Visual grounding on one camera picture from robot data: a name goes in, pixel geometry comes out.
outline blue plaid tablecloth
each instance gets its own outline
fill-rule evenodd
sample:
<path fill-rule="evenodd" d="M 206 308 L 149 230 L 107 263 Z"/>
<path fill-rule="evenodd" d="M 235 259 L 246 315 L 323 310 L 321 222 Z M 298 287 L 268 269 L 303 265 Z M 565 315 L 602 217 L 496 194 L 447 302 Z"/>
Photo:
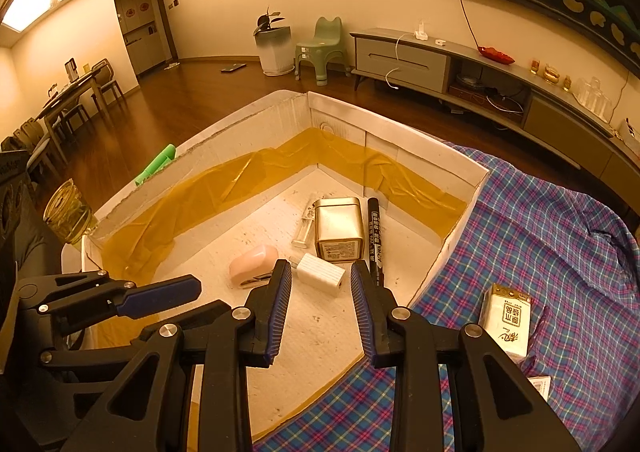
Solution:
<path fill-rule="evenodd" d="M 498 282 L 532 295 L 527 376 L 551 376 L 549 405 L 584 451 L 607 441 L 640 390 L 640 251 L 593 198 L 453 146 L 491 171 L 442 273 L 414 310 L 431 323 L 477 322 Z M 447 375 L 440 369 L 446 450 L 453 449 Z M 254 444 L 267 451 L 386 451 L 394 369 L 362 362 L 320 400 Z"/>

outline black marker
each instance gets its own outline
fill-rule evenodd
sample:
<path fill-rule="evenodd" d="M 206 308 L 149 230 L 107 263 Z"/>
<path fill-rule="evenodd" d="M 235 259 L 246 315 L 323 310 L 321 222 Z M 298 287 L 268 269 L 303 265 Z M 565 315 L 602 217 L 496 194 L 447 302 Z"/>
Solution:
<path fill-rule="evenodd" d="M 382 273 L 382 238 L 380 237 L 380 204 L 377 198 L 367 201 L 369 211 L 369 273 L 376 286 L 385 285 L 385 274 Z"/>

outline box floor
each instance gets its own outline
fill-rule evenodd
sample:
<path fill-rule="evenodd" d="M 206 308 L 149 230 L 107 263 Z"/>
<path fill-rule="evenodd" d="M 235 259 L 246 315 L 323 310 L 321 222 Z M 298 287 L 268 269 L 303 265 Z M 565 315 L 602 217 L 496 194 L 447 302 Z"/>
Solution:
<path fill-rule="evenodd" d="M 172 316 L 216 299 L 233 307 L 243 305 L 249 290 L 234 289 L 228 284 L 229 263 L 258 244 L 276 246 L 280 258 L 302 256 L 303 251 L 293 248 L 290 242 L 312 194 L 356 195 L 320 169 L 302 177 L 193 257 L 156 276 L 156 280 L 163 280 L 191 273 L 202 281 L 202 294 L 196 302 L 162 316 Z M 366 230 L 366 199 L 360 197 L 360 202 Z M 406 305 L 418 289 L 426 286 L 424 279 L 440 248 L 386 216 L 384 210 L 381 220 L 385 285 L 394 292 L 399 305 Z M 308 252 L 316 253 L 313 248 Z M 350 264 L 343 267 L 348 274 Z M 294 272 L 280 354 L 269 369 L 247 371 L 253 436 L 263 435 L 308 406 L 361 356 L 348 275 L 336 298 L 300 284 Z M 202 385 L 202 368 L 198 369 L 194 402 L 200 399 Z"/>

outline drawer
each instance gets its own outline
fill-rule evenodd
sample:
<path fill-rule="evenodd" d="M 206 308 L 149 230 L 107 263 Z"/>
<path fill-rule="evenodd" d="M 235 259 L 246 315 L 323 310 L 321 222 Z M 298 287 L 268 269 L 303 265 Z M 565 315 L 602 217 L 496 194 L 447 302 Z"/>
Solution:
<path fill-rule="evenodd" d="M 524 130 L 600 177 L 612 155 L 609 142 L 559 107 L 534 93 Z"/>
<path fill-rule="evenodd" d="M 615 152 L 600 180 L 618 194 L 636 214 L 640 214 L 640 168 Z"/>
<path fill-rule="evenodd" d="M 445 92 L 445 72 L 449 58 L 441 53 L 368 38 L 356 39 L 356 69 L 407 82 L 439 93 Z"/>

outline dining table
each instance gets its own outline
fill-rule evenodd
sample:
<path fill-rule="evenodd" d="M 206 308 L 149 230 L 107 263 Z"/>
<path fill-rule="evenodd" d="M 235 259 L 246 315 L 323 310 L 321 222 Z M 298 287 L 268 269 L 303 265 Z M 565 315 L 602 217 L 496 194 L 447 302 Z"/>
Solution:
<path fill-rule="evenodd" d="M 79 76 L 73 82 L 70 82 L 59 92 L 49 98 L 47 103 L 44 104 L 42 110 L 40 111 L 40 114 L 38 114 L 37 116 L 38 120 L 41 118 L 43 119 L 44 124 L 47 127 L 47 131 L 49 131 L 51 140 L 53 141 L 53 144 L 55 145 L 60 158 L 62 158 L 62 161 L 64 161 L 65 164 L 68 164 L 68 159 L 66 158 L 65 153 L 62 150 L 60 139 L 54 132 L 53 125 L 55 124 L 59 115 L 66 108 L 68 108 L 69 104 L 78 99 L 89 89 L 93 90 L 94 92 L 97 101 L 98 112 L 104 111 L 105 115 L 110 118 L 109 111 L 107 110 L 107 103 L 97 81 L 98 73 L 106 65 L 106 62 L 96 64 L 88 73 L 85 73 L 84 75 Z"/>

